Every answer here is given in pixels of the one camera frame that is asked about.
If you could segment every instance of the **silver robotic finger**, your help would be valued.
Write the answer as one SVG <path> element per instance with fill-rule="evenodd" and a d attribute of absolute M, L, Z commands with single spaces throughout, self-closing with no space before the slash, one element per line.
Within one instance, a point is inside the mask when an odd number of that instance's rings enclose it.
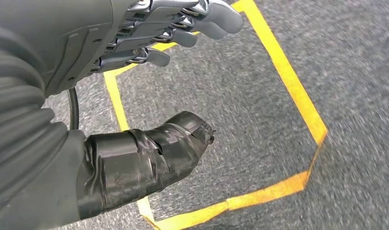
<path fill-rule="evenodd" d="M 161 52 L 159 50 L 153 49 L 153 48 L 147 48 L 148 50 L 148 60 L 147 62 L 150 62 L 156 66 L 164 67 L 167 66 L 171 60 L 171 57 L 164 52 Z"/>
<path fill-rule="evenodd" d="M 142 64 L 150 62 L 156 66 L 164 67 L 167 66 L 171 60 L 169 55 L 153 48 L 141 48 L 139 50 L 135 50 L 135 52 L 138 52 L 138 56 L 129 60 L 129 63 Z"/>
<path fill-rule="evenodd" d="M 219 40 L 223 38 L 228 33 L 221 29 L 218 25 L 215 23 L 209 22 L 203 22 L 203 21 L 197 21 L 195 19 L 186 17 L 183 21 L 178 23 L 172 23 L 172 26 L 174 28 L 177 28 L 179 30 L 183 30 L 186 32 L 201 32 L 204 35 Z"/>
<path fill-rule="evenodd" d="M 199 21 L 215 23 L 230 34 L 238 33 L 244 24 L 242 16 L 223 0 L 199 0 L 196 6 L 184 9 L 182 13 Z"/>
<path fill-rule="evenodd" d="M 193 47 L 197 42 L 197 36 L 190 32 L 185 32 L 177 29 L 169 29 L 162 35 L 154 37 L 154 42 L 160 43 L 171 43 L 176 42 L 181 46 L 190 48 Z"/>
<path fill-rule="evenodd" d="M 197 21 L 192 31 L 199 31 L 214 40 L 219 40 L 225 35 L 227 35 L 226 31 L 224 31 L 218 25 L 212 22 L 206 23 L 202 21 Z"/>

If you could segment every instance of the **metal finger segment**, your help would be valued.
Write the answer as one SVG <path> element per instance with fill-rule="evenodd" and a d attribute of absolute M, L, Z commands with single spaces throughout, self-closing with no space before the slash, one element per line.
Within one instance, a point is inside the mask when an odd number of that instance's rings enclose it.
<path fill-rule="evenodd" d="M 196 45 L 197 42 L 197 36 L 193 33 L 177 30 L 177 29 L 171 29 L 165 31 L 162 35 L 155 37 L 152 39 L 154 42 L 160 42 L 160 43 L 172 43 L 176 42 L 177 44 L 183 46 L 183 47 L 193 47 Z"/>
<path fill-rule="evenodd" d="M 244 24 L 242 16 L 223 0 L 200 0 L 188 10 L 199 15 L 188 11 L 182 13 L 199 21 L 213 22 L 230 34 L 238 33 Z"/>

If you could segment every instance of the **gray robot arm casing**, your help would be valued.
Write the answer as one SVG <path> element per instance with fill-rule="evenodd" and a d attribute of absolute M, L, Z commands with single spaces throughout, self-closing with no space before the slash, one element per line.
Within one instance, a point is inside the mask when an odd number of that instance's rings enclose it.
<path fill-rule="evenodd" d="M 0 49 L 34 67 L 45 96 L 76 85 L 136 0 L 0 0 Z"/>
<path fill-rule="evenodd" d="M 63 226 L 159 191 L 186 177 L 212 142 L 210 126 L 189 113 L 154 130 L 86 140 L 41 109 L 85 77 L 135 2 L 0 0 L 1 230 Z M 106 156 L 112 146 L 127 151 Z M 120 181 L 103 167 L 129 159 L 145 167 L 117 172 L 140 176 Z"/>

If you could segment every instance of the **yellow tape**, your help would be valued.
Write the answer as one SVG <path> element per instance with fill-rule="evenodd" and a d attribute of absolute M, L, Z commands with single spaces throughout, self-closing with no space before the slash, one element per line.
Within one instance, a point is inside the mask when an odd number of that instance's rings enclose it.
<path fill-rule="evenodd" d="M 307 171 L 293 175 L 267 188 L 249 194 L 232 197 L 224 202 L 211 205 L 197 211 L 180 214 L 160 221 L 155 221 L 148 198 L 145 197 L 137 201 L 140 214 L 145 219 L 147 219 L 155 229 L 181 230 L 189 228 L 207 222 L 208 220 L 214 218 L 217 215 L 220 215 L 225 211 L 263 204 L 303 191 L 311 175 L 314 162 L 316 161 L 320 152 L 322 143 L 326 138 L 327 128 L 325 124 L 320 118 L 316 108 L 313 105 L 313 102 L 310 100 L 308 94 L 303 88 L 303 85 L 299 81 L 295 71 L 287 60 L 282 48 L 277 42 L 267 22 L 258 10 L 256 4 L 252 0 L 240 0 L 232 4 L 232 7 L 238 12 L 244 12 L 247 15 L 260 41 L 265 46 L 265 49 L 270 55 L 275 68 L 277 69 L 298 110 L 300 111 L 300 114 L 302 115 L 318 147 Z M 156 44 L 153 46 L 153 48 L 164 51 L 175 45 L 175 43 Z M 116 69 L 104 73 L 106 85 L 113 102 L 117 120 L 122 130 L 128 129 L 128 124 L 126 122 L 126 117 L 121 104 L 120 94 L 115 77 L 135 66 L 136 64 L 132 64 L 121 69 Z"/>
<path fill-rule="evenodd" d="M 317 144 L 319 144 L 323 134 L 327 133 L 327 128 L 324 122 L 320 118 L 313 102 L 310 100 L 309 95 L 303 88 L 302 83 L 300 83 L 299 78 L 287 60 L 285 53 L 269 28 L 268 23 L 258 10 L 255 2 L 252 0 L 241 1 L 243 1 L 242 4 L 245 14 L 271 57 L 276 70 L 299 109 L 299 112 L 308 126 L 313 139 Z"/>
<path fill-rule="evenodd" d="M 123 104 L 121 103 L 120 91 L 118 90 L 117 80 L 115 76 L 109 74 L 108 72 L 104 73 L 104 81 L 107 86 L 108 93 L 110 95 L 110 100 L 113 104 L 115 116 L 117 117 L 118 125 L 121 130 L 129 130 L 126 114 L 124 113 Z"/>

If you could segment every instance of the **yellow square outline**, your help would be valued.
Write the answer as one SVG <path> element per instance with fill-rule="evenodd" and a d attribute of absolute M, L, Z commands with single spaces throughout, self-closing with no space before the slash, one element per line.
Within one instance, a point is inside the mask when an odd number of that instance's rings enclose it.
<path fill-rule="evenodd" d="M 279 199 L 300 191 L 303 191 L 309 180 L 314 161 L 320 151 L 321 145 L 327 135 L 327 128 L 320 118 L 313 102 L 301 84 L 297 74 L 293 70 L 291 64 L 286 58 L 280 44 L 276 40 L 266 20 L 253 0 L 239 0 L 232 4 L 232 7 L 238 12 L 243 12 L 248 17 L 261 43 L 264 45 L 272 63 L 274 64 L 279 76 L 281 77 L 286 89 L 291 98 L 296 104 L 303 120 L 305 121 L 309 131 L 315 140 L 318 148 L 314 154 L 309 168 L 301 173 L 295 174 L 283 181 L 280 181 L 267 188 L 236 197 L 229 198 L 223 202 L 202 208 L 197 211 L 179 214 L 160 221 L 155 221 L 152 210 L 150 208 L 148 197 L 137 201 L 140 214 L 147 219 L 155 229 L 161 230 L 181 230 L 189 228 L 212 219 L 213 217 L 229 210 L 236 210 L 243 207 L 248 207 L 256 204 L 263 204 L 275 199 Z M 175 46 L 171 44 L 156 44 L 153 48 L 160 51 L 166 50 Z M 104 73 L 105 84 L 110 94 L 111 101 L 114 106 L 115 115 L 117 117 L 121 130 L 128 130 L 128 123 L 124 108 L 122 106 L 120 92 L 117 86 L 115 77 L 133 67 L 136 64 L 131 64 L 127 67 L 108 71 Z"/>

